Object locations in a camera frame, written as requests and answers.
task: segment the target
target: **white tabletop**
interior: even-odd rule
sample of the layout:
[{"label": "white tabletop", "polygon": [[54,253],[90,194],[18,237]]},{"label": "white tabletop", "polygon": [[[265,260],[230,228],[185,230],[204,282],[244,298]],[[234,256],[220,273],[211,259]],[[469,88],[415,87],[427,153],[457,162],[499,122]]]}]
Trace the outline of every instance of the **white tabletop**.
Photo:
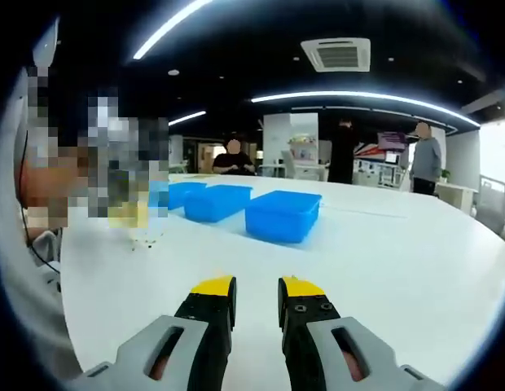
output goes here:
[{"label": "white tabletop", "polygon": [[319,193],[320,217],[303,244],[289,247],[247,237],[240,215],[210,226],[186,220],[180,209],[138,233],[159,237],[148,248],[103,219],[86,218],[83,209],[71,210],[62,294],[84,370],[113,362],[121,343],[161,314],[174,314],[199,281],[225,274],[237,277],[238,298],[224,390],[290,390],[277,324],[282,275],[323,288],[341,316],[355,317],[395,349],[398,364],[444,384],[498,316],[505,243],[435,197],[280,178],[193,180],[250,185],[253,196]]},{"label": "white tabletop", "polygon": [[478,193],[479,191],[472,189],[471,187],[465,187],[465,186],[459,186],[455,185],[453,183],[444,183],[444,182],[437,182],[437,187],[448,187],[450,189],[456,189],[456,190],[462,190],[462,191],[471,191],[473,193]]}]

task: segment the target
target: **ceiling air conditioner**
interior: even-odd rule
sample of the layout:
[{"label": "ceiling air conditioner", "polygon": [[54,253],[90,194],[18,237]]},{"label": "ceiling air conditioner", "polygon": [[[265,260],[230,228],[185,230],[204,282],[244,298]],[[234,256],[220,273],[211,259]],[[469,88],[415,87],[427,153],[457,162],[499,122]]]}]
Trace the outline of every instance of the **ceiling air conditioner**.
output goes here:
[{"label": "ceiling air conditioner", "polygon": [[316,72],[370,72],[370,39],[316,39],[301,47]]}]

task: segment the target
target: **blue plastic container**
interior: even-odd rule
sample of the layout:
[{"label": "blue plastic container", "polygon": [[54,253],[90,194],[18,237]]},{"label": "blue plastic container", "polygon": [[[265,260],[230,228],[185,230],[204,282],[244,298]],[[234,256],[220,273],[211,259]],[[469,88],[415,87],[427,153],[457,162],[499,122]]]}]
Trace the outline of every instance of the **blue plastic container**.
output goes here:
[{"label": "blue plastic container", "polygon": [[251,187],[216,185],[186,195],[186,218],[194,222],[219,222],[251,202]]},{"label": "blue plastic container", "polygon": [[300,243],[318,219],[322,196],[273,191],[251,201],[245,209],[247,232],[258,239]]},{"label": "blue plastic container", "polygon": [[149,183],[150,208],[167,208],[169,210],[180,208],[184,205],[186,194],[204,190],[207,183],[180,182],[168,185],[167,182]]}]

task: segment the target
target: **potted plant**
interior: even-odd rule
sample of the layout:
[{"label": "potted plant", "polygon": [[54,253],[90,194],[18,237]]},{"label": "potted plant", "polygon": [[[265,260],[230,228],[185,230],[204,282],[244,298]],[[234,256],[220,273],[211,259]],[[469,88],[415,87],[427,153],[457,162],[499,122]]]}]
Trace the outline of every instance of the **potted plant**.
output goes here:
[{"label": "potted plant", "polygon": [[447,183],[448,179],[450,178],[451,172],[448,171],[447,169],[443,169],[441,171],[441,182]]}]

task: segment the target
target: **cable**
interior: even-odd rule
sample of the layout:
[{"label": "cable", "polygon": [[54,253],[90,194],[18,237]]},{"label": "cable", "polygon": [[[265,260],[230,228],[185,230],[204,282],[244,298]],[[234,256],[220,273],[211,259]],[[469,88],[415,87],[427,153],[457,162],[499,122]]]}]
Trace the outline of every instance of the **cable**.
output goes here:
[{"label": "cable", "polygon": [[[26,138],[24,139],[24,148],[23,148],[23,156],[21,157],[21,166],[19,169],[19,198],[21,198],[21,183],[22,180],[21,178],[23,177],[23,166],[24,166],[24,158],[26,157],[26,147],[28,146],[28,130],[26,131]],[[24,225],[24,232],[26,233],[26,242],[28,246],[32,249],[33,253],[39,258],[39,260],[44,263],[46,266],[48,266],[50,269],[52,269],[55,273],[60,275],[60,271],[58,271],[56,268],[54,268],[52,265],[50,265],[47,261],[42,259],[42,257],[39,255],[37,251],[35,251],[35,248],[33,246],[33,241],[30,240],[29,238],[29,233],[28,233],[28,226],[26,225],[26,219],[24,218],[24,211],[23,209],[23,202],[20,201],[21,203],[21,216],[23,218],[23,225]]]}]

